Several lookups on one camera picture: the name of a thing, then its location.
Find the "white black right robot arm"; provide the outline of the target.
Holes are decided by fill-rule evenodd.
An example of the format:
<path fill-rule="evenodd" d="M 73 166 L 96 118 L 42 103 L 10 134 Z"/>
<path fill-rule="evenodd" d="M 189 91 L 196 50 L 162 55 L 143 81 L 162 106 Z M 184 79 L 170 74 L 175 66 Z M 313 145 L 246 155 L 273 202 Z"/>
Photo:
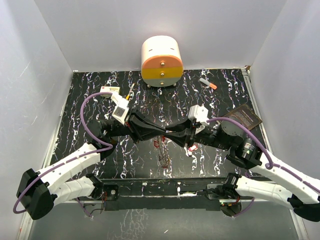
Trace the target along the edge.
<path fill-rule="evenodd" d="M 319 222 L 320 181 L 287 165 L 261 144 L 233 118 L 205 118 L 203 122 L 185 120 L 166 126 L 165 137 L 181 147 L 194 143 L 227 150 L 227 160 L 240 168 L 270 179 L 260 182 L 229 173 L 224 184 L 210 190 L 216 197 L 253 197 L 285 206 L 301 218 Z"/>

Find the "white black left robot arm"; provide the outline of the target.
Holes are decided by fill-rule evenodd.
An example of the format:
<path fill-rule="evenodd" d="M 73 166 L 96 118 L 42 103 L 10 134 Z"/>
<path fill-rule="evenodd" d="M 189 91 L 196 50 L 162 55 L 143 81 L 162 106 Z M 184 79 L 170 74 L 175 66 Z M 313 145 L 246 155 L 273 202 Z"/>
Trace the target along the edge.
<path fill-rule="evenodd" d="M 93 174 L 73 180 L 82 170 L 99 163 L 112 154 L 118 142 L 114 137 L 130 136 L 134 142 L 163 136 L 166 130 L 151 122 L 139 111 L 130 110 L 124 119 L 91 120 L 85 125 L 88 141 L 62 160 L 38 171 L 26 170 L 16 193 L 13 212 L 20 213 L 18 204 L 32 220 L 47 215 L 56 205 L 79 197 L 93 200 L 103 195 L 103 183 Z"/>

